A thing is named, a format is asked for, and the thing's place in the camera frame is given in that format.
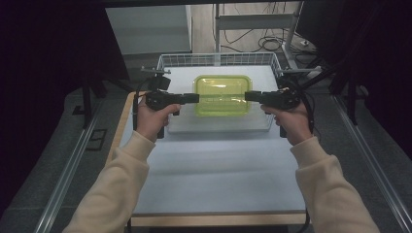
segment transparent green lid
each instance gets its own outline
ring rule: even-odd
[[[249,112],[245,91],[252,90],[252,81],[242,75],[203,75],[193,82],[194,93],[200,95],[195,111],[200,117],[243,116]]]

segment cream sleeve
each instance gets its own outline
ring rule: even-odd
[[[63,232],[122,232],[148,176],[155,144],[133,131],[114,160],[99,174]]]
[[[315,232],[379,232],[360,195],[342,174],[336,156],[328,155],[313,137],[291,149],[296,180]]]

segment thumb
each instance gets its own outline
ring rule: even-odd
[[[162,110],[157,111],[156,114],[161,117],[167,117],[169,114],[178,112],[179,110],[181,110],[181,108],[182,106],[180,104],[172,104]]]
[[[272,108],[272,107],[268,107],[268,106],[265,106],[265,105],[261,105],[260,108],[262,110],[264,110],[266,113],[270,113],[270,114],[273,114],[275,116],[282,112],[281,110],[278,110],[278,109],[275,109],[275,108]]]

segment yellow-green plastic tray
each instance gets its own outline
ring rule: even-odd
[[[193,82],[194,93],[200,95],[195,111],[200,117],[243,116],[250,110],[245,91],[252,90],[252,81],[243,75],[202,75]]]

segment sleeve cuff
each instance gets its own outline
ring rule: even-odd
[[[133,131],[129,141],[120,149],[132,157],[146,161],[154,147],[155,144],[152,141]]]
[[[296,158],[299,169],[329,157],[319,144],[317,137],[312,137],[295,145],[291,148],[291,152]]]

